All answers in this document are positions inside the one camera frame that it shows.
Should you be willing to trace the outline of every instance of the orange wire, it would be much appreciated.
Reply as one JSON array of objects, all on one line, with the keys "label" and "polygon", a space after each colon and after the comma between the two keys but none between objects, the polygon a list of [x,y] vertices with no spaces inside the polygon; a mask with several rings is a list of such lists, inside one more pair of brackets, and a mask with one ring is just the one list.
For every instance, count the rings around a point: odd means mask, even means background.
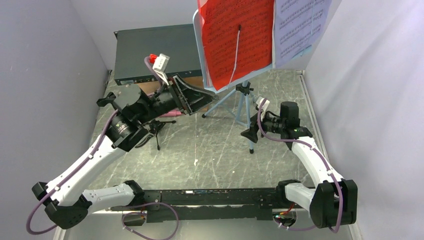
[{"label": "orange wire", "polygon": [[288,208],[288,210],[287,211],[282,211],[282,212],[280,212],[279,214],[280,215],[286,215],[286,214],[288,214],[292,209],[293,209],[293,207],[295,206],[295,203],[292,203],[291,205],[290,205],[290,207]]}]

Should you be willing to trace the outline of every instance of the sheet music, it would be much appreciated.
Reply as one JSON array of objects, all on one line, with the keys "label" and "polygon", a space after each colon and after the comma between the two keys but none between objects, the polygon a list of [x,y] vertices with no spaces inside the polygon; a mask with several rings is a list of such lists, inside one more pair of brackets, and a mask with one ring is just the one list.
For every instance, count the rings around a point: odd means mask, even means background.
[{"label": "sheet music", "polygon": [[276,0],[275,67],[280,68],[324,31],[332,0]]},{"label": "sheet music", "polygon": [[204,19],[202,43],[208,76],[216,90],[264,68],[272,62],[274,0],[209,0],[200,14]]}]

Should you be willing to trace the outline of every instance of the red sheet music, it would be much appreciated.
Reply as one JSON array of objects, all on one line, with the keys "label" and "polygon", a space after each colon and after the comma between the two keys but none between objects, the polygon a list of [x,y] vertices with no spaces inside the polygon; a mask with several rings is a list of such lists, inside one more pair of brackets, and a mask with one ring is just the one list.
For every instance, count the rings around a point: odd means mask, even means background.
[{"label": "red sheet music", "polygon": [[272,63],[274,0],[208,0],[199,10],[204,19],[202,42],[207,69],[216,90]]}]

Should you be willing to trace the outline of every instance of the white wall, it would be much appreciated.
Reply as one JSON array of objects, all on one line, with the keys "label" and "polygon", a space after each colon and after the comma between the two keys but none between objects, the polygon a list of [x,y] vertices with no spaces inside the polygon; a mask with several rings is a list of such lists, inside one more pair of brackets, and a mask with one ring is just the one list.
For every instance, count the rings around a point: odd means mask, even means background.
[{"label": "white wall", "polygon": [[71,2],[108,69],[115,68],[117,51],[115,31],[190,24],[198,7],[197,0],[71,0]]},{"label": "white wall", "polygon": [[[107,70],[69,0],[0,5],[0,239],[52,239],[25,230],[31,188],[88,147]],[[42,207],[32,228],[52,225]]]},{"label": "white wall", "polygon": [[306,68],[364,239],[424,239],[424,2],[343,1]]}]

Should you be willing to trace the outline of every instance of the pink object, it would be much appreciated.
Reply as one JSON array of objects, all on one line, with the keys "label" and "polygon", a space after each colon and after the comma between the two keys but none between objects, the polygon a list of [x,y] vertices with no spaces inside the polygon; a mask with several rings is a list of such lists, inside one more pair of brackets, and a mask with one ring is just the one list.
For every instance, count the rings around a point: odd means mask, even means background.
[{"label": "pink object", "polygon": [[181,116],[181,115],[183,115],[183,114],[180,111],[174,109],[174,110],[169,111],[168,113],[161,115],[160,117],[161,118],[168,118],[168,117],[178,117],[178,116]]}]

